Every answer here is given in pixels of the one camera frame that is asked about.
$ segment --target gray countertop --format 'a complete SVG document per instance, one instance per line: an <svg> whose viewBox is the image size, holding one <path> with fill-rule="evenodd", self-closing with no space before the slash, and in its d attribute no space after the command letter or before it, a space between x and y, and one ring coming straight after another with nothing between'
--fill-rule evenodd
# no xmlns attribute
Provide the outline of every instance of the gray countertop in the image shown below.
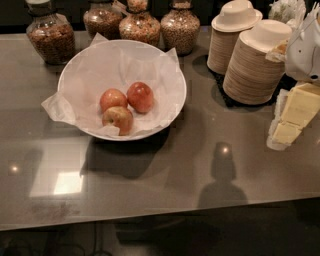
<svg viewBox="0 0 320 256"><path fill-rule="evenodd" d="M186 104L147 139L112 142L53 122L41 103L63 66L26 35L0 36L0 230L241 206L320 195L320 121L278 152L274 105L227 108L207 69L210 28L180 58ZM76 32L78 51L90 43Z"/></svg>

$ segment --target red apple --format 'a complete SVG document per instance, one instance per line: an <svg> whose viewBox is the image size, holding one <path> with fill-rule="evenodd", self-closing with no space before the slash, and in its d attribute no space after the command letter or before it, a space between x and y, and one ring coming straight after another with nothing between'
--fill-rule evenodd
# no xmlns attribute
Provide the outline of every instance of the red apple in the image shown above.
<svg viewBox="0 0 320 256"><path fill-rule="evenodd" d="M128 103L139 113L147 113L153 107L153 91L143 82L133 83L127 91Z"/></svg>
<svg viewBox="0 0 320 256"><path fill-rule="evenodd" d="M110 88L100 97L101 112L104 113L108 108L115 106L128 107L127 97L120 90Z"/></svg>
<svg viewBox="0 0 320 256"><path fill-rule="evenodd" d="M113 125L120 129L120 136L128 135L133 126L133 115L126 107L111 107L103 113L102 125Z"/></svg>

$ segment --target stack of paper bowls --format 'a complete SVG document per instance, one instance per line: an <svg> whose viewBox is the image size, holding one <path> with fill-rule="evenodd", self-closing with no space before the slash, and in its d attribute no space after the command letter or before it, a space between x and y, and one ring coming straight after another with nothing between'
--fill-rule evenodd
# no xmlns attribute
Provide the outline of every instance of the stack of paper bowls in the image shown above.
<svg viewBox="0 0 320 256"><path fill-rule="evenodd" d="M261 12L253 9L252 3L248 0L226 3L220 14L211 22L208 67L224 75L240 32L252 28L261 19Z"/></svg>
<svg viewBox="0 0 320 256"><path fill-rule="evenodd" d="M288 25L275 20L261 20L241 32L224 78L225 93L244 104L268 102L285 70L283 62L269 61L266 54L291 33Z"/></svg>

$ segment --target floor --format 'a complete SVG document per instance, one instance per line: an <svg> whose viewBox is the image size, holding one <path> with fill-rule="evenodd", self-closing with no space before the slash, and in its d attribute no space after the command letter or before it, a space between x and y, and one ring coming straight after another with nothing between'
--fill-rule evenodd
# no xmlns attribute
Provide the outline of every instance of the floor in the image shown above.
<svg viewBox="0 0 320 256"><path fill-rule="evenodd" d="M0 232L0 256L320 255L320 199Z"/></svg>

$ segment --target cheese block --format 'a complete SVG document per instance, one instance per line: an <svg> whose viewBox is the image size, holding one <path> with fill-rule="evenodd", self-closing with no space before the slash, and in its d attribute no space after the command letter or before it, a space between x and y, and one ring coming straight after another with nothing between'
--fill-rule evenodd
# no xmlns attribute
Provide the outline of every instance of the cheese block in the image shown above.
<svg viewBox="0 0 320 256"><path fill-rule="evenodd" d="M319 110L320 87L310 83L295 86L287 95L272 141L292 144Z"/></svg>
<svg viewBox="0 0 320 256"><path fill-rule="evenodd" d="M292 144L301 133L300 127L290 123L279 123L273 134L273 141L281 144Z"/></svg>
<svg viewBox="0 0 320 256"><path fill-rule="evenodd" d="M291 123L303 129L320 110L320 87L306 83L295 86L280 117L280 122Z"/></svg>

